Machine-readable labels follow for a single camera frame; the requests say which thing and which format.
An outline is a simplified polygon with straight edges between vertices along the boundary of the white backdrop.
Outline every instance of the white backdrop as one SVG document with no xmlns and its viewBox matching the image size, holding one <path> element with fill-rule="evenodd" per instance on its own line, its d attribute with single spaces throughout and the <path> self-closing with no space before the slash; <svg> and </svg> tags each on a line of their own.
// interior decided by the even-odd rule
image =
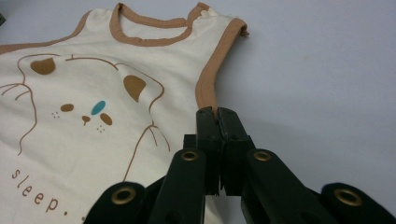
<svg viewBox="0 0 396 224">
<path fill-rule="evenodd" d="M 113 0 L 0 0 L 0 44 L 71 34 L 88 10 Z M 141 15 L 186 17 L 197 2 L 125 0 Z M 257 147 L 274 151 L 309 188 L 355 186 L 396 216 L 396 2 L 207 0 L 243 19 L 217 79 Z M 237 198 L 216 199 L 243 223 Z"/>
</svg>

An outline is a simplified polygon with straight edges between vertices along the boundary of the clip jaw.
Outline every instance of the clip jaw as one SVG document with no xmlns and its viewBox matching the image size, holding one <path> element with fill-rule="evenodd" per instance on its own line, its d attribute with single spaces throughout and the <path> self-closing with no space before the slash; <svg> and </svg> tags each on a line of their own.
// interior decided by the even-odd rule
<svg viewBox="0 0 396 224">
<path fill-rule="evenodd" d="M 274 153 L 255 148 L 237 114 L 211 107 L 196 113 L 196 134 L 184 136 L 165 177 L 144 189 L 122 182 L 107 189 L 85 224 L 204 222 L 205 195 L 241 196 L 247 223 L 389 223 L 396 219 L 359 189 L 303 185 Z"/>
</svg>

